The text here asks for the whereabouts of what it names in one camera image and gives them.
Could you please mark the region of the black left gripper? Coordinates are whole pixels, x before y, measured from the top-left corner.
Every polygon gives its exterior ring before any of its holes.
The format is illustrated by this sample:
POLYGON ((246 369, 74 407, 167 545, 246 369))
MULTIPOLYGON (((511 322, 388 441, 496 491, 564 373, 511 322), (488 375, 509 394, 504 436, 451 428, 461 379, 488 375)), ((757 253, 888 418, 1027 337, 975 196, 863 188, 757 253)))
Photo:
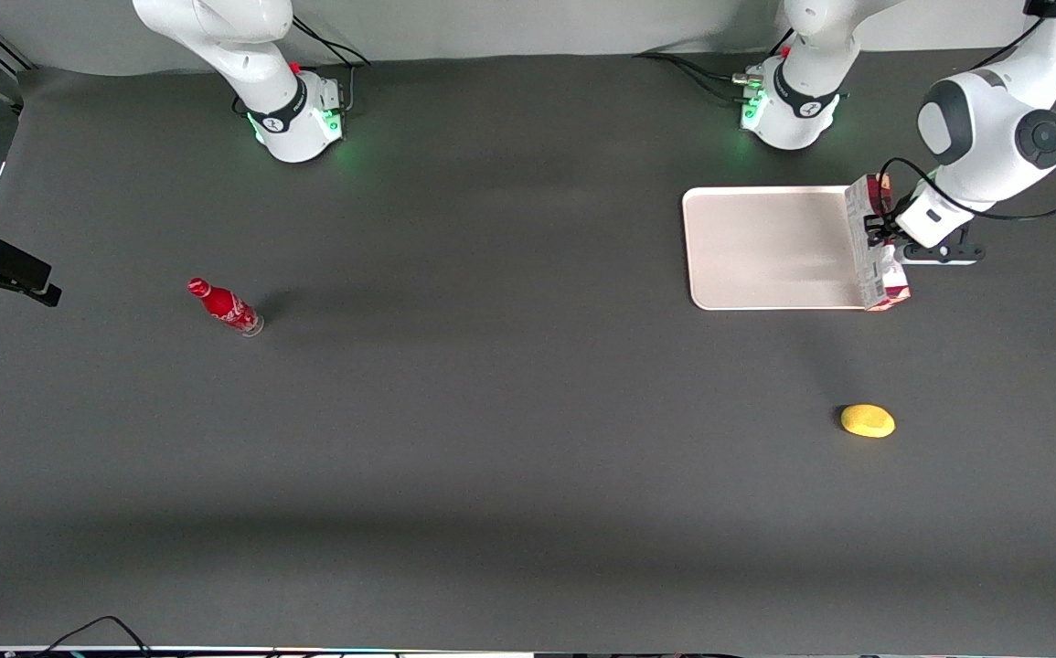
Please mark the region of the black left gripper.
POLYGON ((870 249, 874 249, 883 243, 890 243, 894 246, 903 246, 905 243, 905 230, 897 222, 897 212, 890 212, 888 217, 866 214, 863 217, 863 232, 866 234, 867 246, 870 249))

